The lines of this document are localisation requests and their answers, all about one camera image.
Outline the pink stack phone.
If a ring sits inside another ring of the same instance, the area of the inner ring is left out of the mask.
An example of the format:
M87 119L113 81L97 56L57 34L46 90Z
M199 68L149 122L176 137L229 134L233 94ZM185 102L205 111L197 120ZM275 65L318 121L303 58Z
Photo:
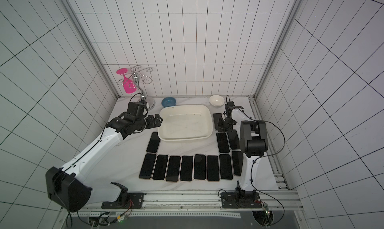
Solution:
M241 176L243 169L244 155L241 151L232 151L232 164L235 176Z

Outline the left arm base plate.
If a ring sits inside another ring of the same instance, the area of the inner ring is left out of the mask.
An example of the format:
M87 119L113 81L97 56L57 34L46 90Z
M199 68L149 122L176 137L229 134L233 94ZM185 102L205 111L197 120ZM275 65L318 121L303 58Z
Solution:
M114 209L114 210L127 210L141 209L144 200L144 193L126 193L122 192L116 201L114 202L103 202L102 209Z

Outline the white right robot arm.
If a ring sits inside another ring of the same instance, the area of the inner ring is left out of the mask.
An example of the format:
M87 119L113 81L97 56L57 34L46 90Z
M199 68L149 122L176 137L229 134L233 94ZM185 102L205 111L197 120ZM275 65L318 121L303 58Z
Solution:
M220 133L225 133L228 139L234 139L235 145L240 149L239 156L232 156L234 162L238 162L241 168L241 179L237 182L234 191L234 201L240 208L256 206L261 208L262 201L257 190L253 187L252 173L258 167L258 160L268 151L269 143L267 137L266 122L254 120L247 117L237 122L233 119L233 110L243 112L242 106L236 106L230 101L225 104L224 116L218 119Z

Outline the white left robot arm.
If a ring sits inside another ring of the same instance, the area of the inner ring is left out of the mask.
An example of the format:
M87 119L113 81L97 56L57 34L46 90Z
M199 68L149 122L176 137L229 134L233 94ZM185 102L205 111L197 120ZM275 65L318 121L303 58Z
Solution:
M93 168L116 145L128 136L147 129L158 128L163 119L159 114L132 116L122 113L119 117L108 122L102 133L81 153L62 167L51 167L46 172L48 198L75 213L87 204L110 203L119 208L127 206L128 189L115 182L106 186L86 184L86 179Z

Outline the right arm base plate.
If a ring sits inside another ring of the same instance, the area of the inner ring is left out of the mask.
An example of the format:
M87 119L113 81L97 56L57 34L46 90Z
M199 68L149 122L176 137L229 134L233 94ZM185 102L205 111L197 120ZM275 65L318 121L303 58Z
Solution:
M256 191L245 193L220 192L219 198L223 209L261 209L263 207Z

